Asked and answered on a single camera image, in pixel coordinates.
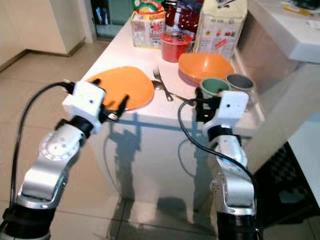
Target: tiled floor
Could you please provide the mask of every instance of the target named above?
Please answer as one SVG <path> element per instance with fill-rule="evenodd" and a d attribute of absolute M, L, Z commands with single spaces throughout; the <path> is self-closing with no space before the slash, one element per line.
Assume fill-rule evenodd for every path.
<path fill-rule="evenodd" d="M 78 81 L 108 44 L 86 44 L 72 57 L 29 53 L 0 73 L 0 209 L 8 206 L 11 159 L 17 124 L 30 97 L 45 85 L 62 79 Z M 32 107 L 23 132 L 18 185 L 34 161 L 39 142 L 60 118 L 66 94 L 59 88 L 44 94 Z M 132 202 L 111 196 L 90 145 L 70 172 L 51 226 L 53 240 L 214 240 L 211 232 L 193 224 L 193 212 Z M 265 231 L 267 240 L 320 239 L 320 218 Z"/>

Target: kitchen counter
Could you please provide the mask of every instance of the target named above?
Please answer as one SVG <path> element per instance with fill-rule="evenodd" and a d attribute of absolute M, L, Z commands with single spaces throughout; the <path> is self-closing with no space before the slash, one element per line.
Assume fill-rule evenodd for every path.
<path fill-rule="evenodd" d="M 238 72 L 242 65 L 236 59 L 233 65 Z M 164 61 L 160 49 L 133 46 L 129 21 L 82 81 L 123 66 L 137 67 L 151 79 L 153 69 L 159 66 L 169 91 L 188 99 L 195 97 L 195 87 L 179 78 L 178 63 Z M 155 91 L 148 105 L 125 112 L 117 123 L 105 123 L 90 142 L 110 192 L 154 204 L 160 199 L 170 199 L 173 207 L 183 201 L 187 209 L 199 209 L 209 194 L 212 180 L 208 155 L 191 144 L 180 129 L 177 111 L 182 101 L 173 98 L 168 102 L 164 91 Z M 193 109 L 186 106 L 182 113 L 186 127 L 197 141 L 206 145 L 207 140 L 200 132 L 202 125 L 192 121 L 194 116 Z M 252 113 L 243 114 L 235 132 L 250 137 L 263 121 L 257 104 Z"/>
<path fill-rule="evenodd" d="M 283 9 L 280 0 L 248 0 L 248 10 L 288 59 L 320 63 L 320 30 L 307 17 Z"/>

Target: food package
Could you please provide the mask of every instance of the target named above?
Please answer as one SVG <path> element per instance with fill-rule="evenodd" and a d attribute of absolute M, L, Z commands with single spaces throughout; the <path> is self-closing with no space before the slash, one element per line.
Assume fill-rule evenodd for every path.
<path fill-rule="evenodd" d="M 165 30 L 194 37 L 202 4 L 203 0 L 178 0 L 176 7 L 170 5 L 165 13 Z"/>
<path fill-rule="evenodd" d="M 166 13 L 161 5 L 163 0 L 132 0 L 132 40 L 135 47 L 161 47 L 160 35 L 165 30 Z"/>
<path fill-rule="evenodd" d="M 247 10 L 247 0 L 235 0 L 222 7 L 216 0 L 204 1 L 193 51 L 221 54 L 229 61 L 237 46 Z"/>

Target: red cup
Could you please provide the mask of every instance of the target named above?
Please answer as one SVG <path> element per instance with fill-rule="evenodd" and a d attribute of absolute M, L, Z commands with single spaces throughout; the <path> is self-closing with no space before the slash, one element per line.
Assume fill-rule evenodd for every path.
<path fill-rule="evenodd" d="M 193 38 L 181 33 L 165 32 L 161 34 L 162 58 L 171 63 L 177 63 L 181 54 L 187 52 L 188 45 Z"/>

